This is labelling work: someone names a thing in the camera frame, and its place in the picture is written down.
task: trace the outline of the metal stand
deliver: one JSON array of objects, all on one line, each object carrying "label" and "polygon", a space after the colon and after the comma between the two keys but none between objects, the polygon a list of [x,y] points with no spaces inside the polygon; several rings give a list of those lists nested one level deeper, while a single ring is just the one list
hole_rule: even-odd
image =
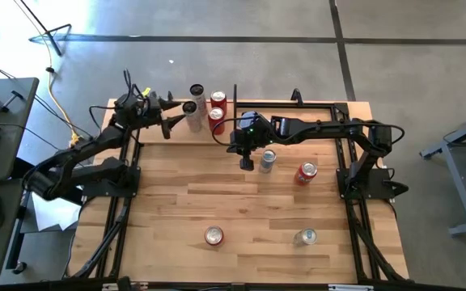
[{"label": "metal stand", "polygon": [[[461,202],[465,208],[466,212],[466,187],[464,183],[464,176],[458,169],[454,159],[453,149],[457,147],[459,143],[466,140],[466,125],[462,129],[458,129],[455,132],[448,134],[443,140],[437,145],[431,146],[427,150],[420,152],[420,155],[424,159],[429,159],[434,154],[443,153],[447,162],[449,171],[451,172],[452,178],[454,179],[454,184],[460,194]],[[462,224],[449,229],[451,235],[464,234],[466,233],[466,224]]]},{"label": "metal stand", "polygon": [[52,36],[52,32],[55,32],[55,34],[57,33],[57,31],[67,27],[68,30],[67,30],[67,33],[64,33],[62,34],[62,38],[61,40],[64,41],[66,40],[66,37],[70,34],[70,30],[71,30],[71,24],[64,24],[60,27],[56,27],[54,29],[46,29],[46,27],[42,24],[42,22],[37,18],[37,16],[32,12],[32,10],[30,9],[30,7],[28,7],[28,5],[26,5],[26,3],[24,2],[24,0],[21,0],[21,3],[23,3],[24,7],[28,10],[28,12],[30,12],[30,14],[32,15],[32,17],[37,21],[37,23],[40,25],[40,27],[44,30],[44,33],[42,35],[39,35],[39,36],[34,36],[34,37],[31,37],[29,38],[28,40],[30,40],[31,42],[38,42],[37,40],[38,39],[42,39],[44,36],[47,36],[49,38],[49,42],[52,44],[53,46],[53,49],[55,49],[55,53],[57,53],[57,55],[59,57],[62,57],[62,52],[61,50],[59,49],[58,45],[57,45],[57,42],[55,42],[55,39],[53,38],[54,35]]}]

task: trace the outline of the white can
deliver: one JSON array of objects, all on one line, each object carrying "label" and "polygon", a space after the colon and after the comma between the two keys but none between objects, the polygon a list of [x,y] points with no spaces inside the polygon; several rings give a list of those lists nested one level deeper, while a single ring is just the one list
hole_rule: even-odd
[{"label": "white can", "polygon": [[197,105],[193,101],[183,103],[183,112],[186,116],[186,122],[192,133],[198,133],[202,128],[201,116],[197,110]]},{"label": "white can", "polygon": [[197,109],[201,116],[208,115],[208,107],[206,106],[206,97],[204,96],[204,87],[201,84],[194,84],[190,87],[190,93],[193,100],[197,104]]}]

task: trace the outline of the white paper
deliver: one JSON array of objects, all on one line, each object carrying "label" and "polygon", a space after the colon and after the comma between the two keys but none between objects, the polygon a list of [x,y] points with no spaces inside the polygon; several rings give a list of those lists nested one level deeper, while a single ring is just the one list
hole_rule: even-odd
[{"label": "white paper", "polygon": [[32,199],[39,231],[55,225],[65,230],[78,220],[81,207],[74,203],[62,198],[46,201],[34,192],[32,192]]}]

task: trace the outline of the wooden tabletop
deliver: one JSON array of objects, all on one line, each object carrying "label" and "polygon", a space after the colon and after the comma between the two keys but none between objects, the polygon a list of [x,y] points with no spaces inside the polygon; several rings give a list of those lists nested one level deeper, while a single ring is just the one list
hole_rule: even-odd
[{"label": "wooden tabletop", "polygon": [[[348,104],[351,117],[371,119],[368,103]],[[228,105],[230,117],[233,110]],[[330,120],[329,112],[318,109],[257,111],[267,118]],[[175,116],[181,109],[165,113]],[[106,112],[104,124],[111,115]],[[277,160],[270,174],[261,174],[257,168],[262,150],[252,155],[255,170],[242,171],[240,156],[227,154],[224,146],[214,143],[208,128],[204,120],[202,131],[190,133],[183,120],[172,130],[170,140],[163,139],[158,126],[141,131],[140,141],[146,143],[139,159],[142,177],[130,210],[120,276],[141,281],[355,283],[346,211],[337,193],[334,141],[271,145]],[[229,141],[231,128],[228,123],[220,137],[223,141]],[[95,163],[118,154],[119,150],[105,151],[96,156]],[[305,187],[293,184],[302,162],[318,165],[317,176]],[[71,251],[72,272],[83,266],[100,243],[108,204],[109,198],[96,198],[83,210]],[[391,207],[369,200],[368,210],[376,245],[396,271],[407,277]],[[224,231],[219,247],[204,240],[209,226]],[[317,242],[296,247],[291,243],[294,234],[304,228],[316,230]],[[366,248],[361,250],[369,276]]]}]

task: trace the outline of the can lid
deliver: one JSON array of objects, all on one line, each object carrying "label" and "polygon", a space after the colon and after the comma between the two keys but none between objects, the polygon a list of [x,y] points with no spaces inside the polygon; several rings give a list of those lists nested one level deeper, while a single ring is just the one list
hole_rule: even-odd
[{"label": "can lid", "polygon": [[224,99],[226,98],[226,93],[222,92],[222,91],[215,91],[213,93],[211,93],[211,99],[213,101],[223,101]]},{"label": "can lid", "polygon": [[220,227],[210,226],[205,232],[206,242],[210,245],[217,245],[222,241],[223,233]]},{"label": "can lid", "polygon": [[190,93],[194,96],[202,95],[204,87],[201,84],[194,84],[190,87]]},{"label": "can lid", "polygon": [[303,173],[305,175],[315,175],[317,173],[317,167],[311,162],[305,162],[302,165]]},{"label": "can lid", "polygon": [[194,113],[197,110],[197,104],[193,101],[187,101],[183,104],[184,113]]},{"label": "can lid", "polygon": [[262,154],[262,158],[266,162],[274,162],[274,160],[276,159],[276,154],[272,150],[266,150]]},{"label": "can lid", "polygon": [[212,120],[219,120],[224,116],[224,112],[221,108],[211,108],[210,118]]},{"label": "can lid", "polygon": [[313,244],[317,240],[317,234],[313,229],[302,230],[301,237],[306,244]]}]

